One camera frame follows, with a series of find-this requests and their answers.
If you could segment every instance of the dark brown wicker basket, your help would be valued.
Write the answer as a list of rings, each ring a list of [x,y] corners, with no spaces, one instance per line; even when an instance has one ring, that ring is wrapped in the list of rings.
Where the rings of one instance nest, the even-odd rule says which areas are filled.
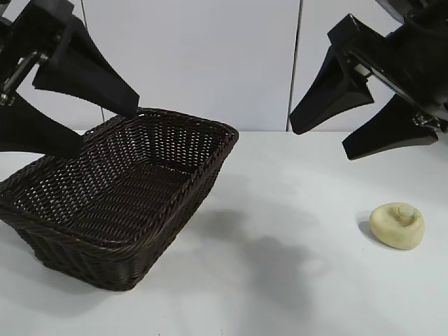
[[[42,157],[0,184],[0,218],[54,270],[127,291],[212,189],[238,132],[140,109],[84,135],[78,159]]]

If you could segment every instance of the white tabletop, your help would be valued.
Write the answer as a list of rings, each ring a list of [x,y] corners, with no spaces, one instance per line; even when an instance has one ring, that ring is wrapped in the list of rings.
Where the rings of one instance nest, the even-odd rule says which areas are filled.
[[[242,133],[216,187],[127,293],[46,269],[0,225],[0,335],[447,335],[448,141],[350,162],[345,133]],[[0,154],[0,179],[36,155]],[[413,251],[368,230],[426,219]]]

